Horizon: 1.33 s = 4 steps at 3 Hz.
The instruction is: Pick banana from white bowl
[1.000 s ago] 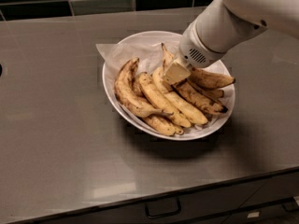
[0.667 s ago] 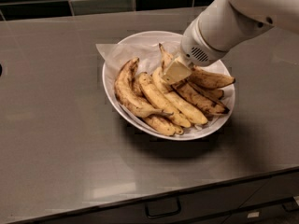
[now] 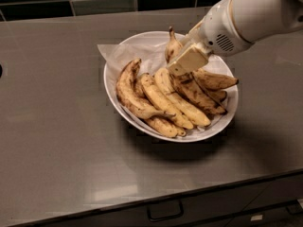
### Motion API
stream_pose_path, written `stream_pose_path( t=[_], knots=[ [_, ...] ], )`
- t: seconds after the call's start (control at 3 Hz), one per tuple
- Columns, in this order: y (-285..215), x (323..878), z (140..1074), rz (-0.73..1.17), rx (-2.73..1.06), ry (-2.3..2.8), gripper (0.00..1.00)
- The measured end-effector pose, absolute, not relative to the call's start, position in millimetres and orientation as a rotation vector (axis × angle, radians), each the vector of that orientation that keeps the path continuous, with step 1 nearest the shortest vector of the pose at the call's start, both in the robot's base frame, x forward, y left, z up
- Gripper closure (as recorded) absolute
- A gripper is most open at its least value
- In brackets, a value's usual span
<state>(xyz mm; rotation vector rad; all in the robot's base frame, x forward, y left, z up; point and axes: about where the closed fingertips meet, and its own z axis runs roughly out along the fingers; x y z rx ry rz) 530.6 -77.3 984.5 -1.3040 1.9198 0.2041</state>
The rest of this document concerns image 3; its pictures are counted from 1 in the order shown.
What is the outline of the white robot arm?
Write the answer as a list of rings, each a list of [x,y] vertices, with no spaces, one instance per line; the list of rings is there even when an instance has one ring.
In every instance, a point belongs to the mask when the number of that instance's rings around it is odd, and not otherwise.
[[[221,0],[181,40],[169,61],[181,76],[208,64],[214,54],[229,57],[273,35],[303,28],[303,0]]]

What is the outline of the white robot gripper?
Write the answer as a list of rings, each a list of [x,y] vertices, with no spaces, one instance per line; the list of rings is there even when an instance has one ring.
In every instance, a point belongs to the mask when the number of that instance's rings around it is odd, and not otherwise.
[[[207,52],[218,56],[232,56],[249,49],[252,43],[243,39],[237,31],[233,18],[233,0],[215,4],[206,16],[181,40],[183,46],[191,44],[169,64],[175,76],[195,71],[208,64],[208,56],[194,43],[203,45]]]

